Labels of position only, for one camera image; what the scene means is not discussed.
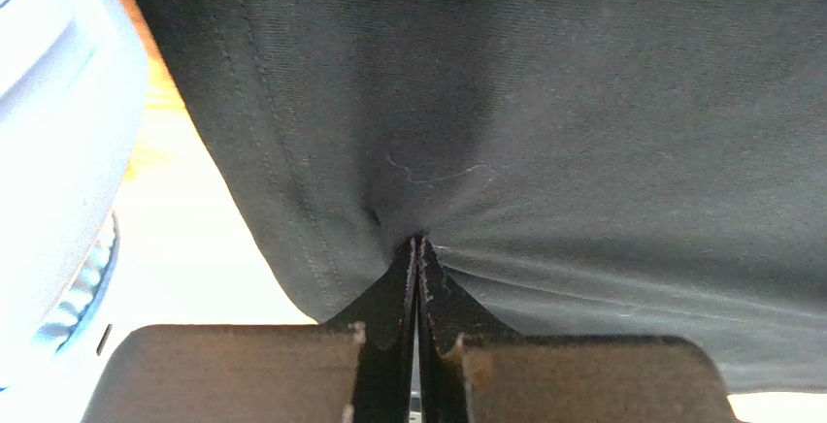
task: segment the stitching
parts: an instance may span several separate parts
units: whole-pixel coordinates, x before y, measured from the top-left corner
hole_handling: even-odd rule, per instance
[[[261,84],[264,86],[264,88],[267,90],[267,96],[270,100],[271,110],[273,111],[274,115],[277,115],[278,113],[276,112],[276,105],[275,105],[275,102],[273,101],[273,90],[270,88],[270,84],[267,83],[267,79],[264,77],[264,68],[261,65],[261,59],[259,58],[260,53],[258,51],[258,44],[255,42],[255,37],[252,34],[252,24],[250,23],[250,20],[249,20],[247,6],[245,5],[244,0],[238,0],[238,3],[239,3],[239,6],[242,9],[242,18],[247,23],[248,41],[249,41],[250,45],[252,46],[252,48],[255,50],[255,55],[252,57],[252,60],[253,60],[253,62],[255,62],[255,67],[256,67],[256,71],[258,72],[258,75],[259,75],[259,80],[261,81]],[[293,175],[293,177],[294,177],[294,179],[297,183],[299,194],[301,195],[302,207],[304,208],[305,212],[307,213],[308,217],[310,218],[310,222],[311,222],[311,225],[313,226],[314,232],[318,236],[318,241],[319,241],[319,244],[321,245],[321,249],[324,252],[324,256],[325,256],[325,258],[327,258],[327,261],[329,263],[330,272],[331,272],[331,275],[333,275],[333,280],[336,282],[336,286],[338,287],[339,292],[344,293],[345,289],[342,285],[342,279],[339,276],[339,270],[337,268],[336,262],[333,260],[333,256],[331,256],[330,247],[327,243],[326,238],[324,237],[324,234],[321,231],[321,226],[319,225],[318,220],[316,219],[316,217],[314,215],[313,208],[311,207],[311,204],[310,204],[310,199],[308,198],[307,192],[305,192],[305,189],[304,189],[305,185],[298,179],[298,172],[296,170],[295,159],[292,156],[292,152],[290,152],[289,148],[287,148],[286,143],[281,139],[281,134],[279,134],[279,136],[280,136],[279,142],[280,142],[282,150],[285,153],[285,159],[286,159],[287,163],[290,166],[290,173]],[[314,265],[314,269],[316,270],[316,272],[318,274],[321,274],[321,271],[318,270],[318,265]],[[328,297],[327,304],[328,304],[328,307],[331,307],[331,302],[329,300],[329,297]]]
[[[232,77],[232,79],[233,79],[233,87],[234,87],[235,93],[239,98],[244,99],[245,95],[241,91],[241,88],[240,88],[240,85],[239,85],[239,82],[238,82],[238,76],[237,76],[237,73],[236,73],[236,69],[233,65],[232,59],[230,58],[230,54],[227,51],[227,41],[226,41],[226,38],[224,37],[224,33],[219,28],[219,24],[217,23],[217,20],[215,19],[215,16],[212,13],[209,13],[208,17],[210,18],[210,22],[213,24],[215,34],[218,36],[218,39],[220,40],[221,55],[226,60],[227,66],[230,70],[230,77]],[[258,63],[257,59],[254,59],[254,60],[256,61],[256,69],[260,70],[260,64]],[[267,170],[269,181],[279,191],[279,195],[281,197],[282,204],[283,204],[284,194],[281,191],[281,188],[277,184],[276,173],[274,172],[273,165],[270,162],[270,156],[265,151],[264,146],[262,146],[262,144],[261,144],[261,140],[254,133],[254,130],[250,130],[250,132],[253,132],[253,140],[254,140],[255,145],[258,148],[259,153],[261,155],[261,161],[264,164],[265,169]],[[288,218],[287,224],[289,226],[295,226],[296,221],[295,221],[295,218],[292,216],[292,214],[290,214],[290,211],[286,211],[286,216]],[[296,236],[297,236],[299,246],[302,249],[302,254],[305,257],[305,260],[307,261],[308,266],[310,266],[311,271],[313,271],[313,273],[314,273],[314,278],[316,280],[316,284],[318,284],[319,288],[321,289],[321,293],[322,293],[322,296],[324,298],[324,303],[328,308],[332,308],[333,303],[331,301],[330,294],[328,293],[327,289],[324,286],[325,282],[323,281],[323,279],[321,277],[321,269],[319,268],[319,266],[316,264],[316,262],[313,260],[312,256],[310,255],[310,251],[308,250],[307,244],[305,244],[303,242],[301,232],[296,231]]]

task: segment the black garment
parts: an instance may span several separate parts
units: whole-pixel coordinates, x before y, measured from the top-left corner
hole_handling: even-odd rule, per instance
[[[520,331],[827,388],[827,1],[138,2],[310,316],[424,231]]]

